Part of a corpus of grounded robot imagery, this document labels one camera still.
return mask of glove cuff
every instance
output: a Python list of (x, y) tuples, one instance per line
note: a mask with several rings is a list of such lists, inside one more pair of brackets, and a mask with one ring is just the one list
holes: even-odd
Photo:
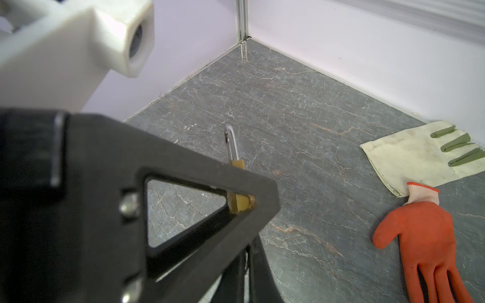
[(407, 186), (409, 188), (409, 199), (403, 204), (403, 206), (423, 201), (429, 201), (439, 205), (439, 190), (436, 188), (414, 182), (408, 182)]

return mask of orange glove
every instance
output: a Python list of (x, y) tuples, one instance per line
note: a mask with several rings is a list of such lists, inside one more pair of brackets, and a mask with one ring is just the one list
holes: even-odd
[(428, 286), (430, 303), (438, 303), (438, 297), (440, 303), (454, 303), (448, 275), (458, 302), (473, 302), (456, 268), (456, 240), (448, 212), (429, 201), (399, 207), (379, 224), (372, 241), (383, 249), (396, 235), (399, 235), (407, 293), (412, 303), (424, 302), (418, 267)]

